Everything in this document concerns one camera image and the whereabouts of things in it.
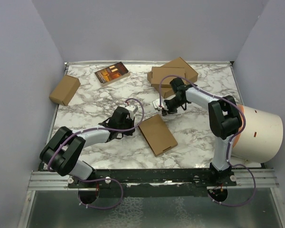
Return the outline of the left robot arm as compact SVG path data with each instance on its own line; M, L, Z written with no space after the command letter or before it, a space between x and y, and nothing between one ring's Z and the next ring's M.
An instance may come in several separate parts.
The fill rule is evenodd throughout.
M75 176L79 178L79 182L84 187L93 186L95 183L93 172L95 170L86 162L79 160L81 151L85 147L97 143L107 143L114 139L122 139L125 135L132 136L135 132L133 128L134 114L137 110L138 107L136 105L117 107L112 116L98 124L95 130L82 132L70 138L66 143L67 148L60 149L53 161L50 161L60 145L73 134L69 128L65 126L60 127L41 151L40 160L47 165L49 164L50 168L60 176Z

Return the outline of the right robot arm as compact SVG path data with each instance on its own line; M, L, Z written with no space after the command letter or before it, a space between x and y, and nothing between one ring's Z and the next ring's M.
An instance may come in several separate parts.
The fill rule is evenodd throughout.
M186 110L187 104L199 105L208 110L209 126L216 137L214 157L208 169L208 176L201 179L199 184L219 186L226 182L235 185L229 179L233 175L229 160L234 138L245 128L246 119L234 97L212 95L193 83L184 84L182 77L175 77L170 81L170 85L175 96L170 100L160 98L154 108L165 116L177 113L179 107Z

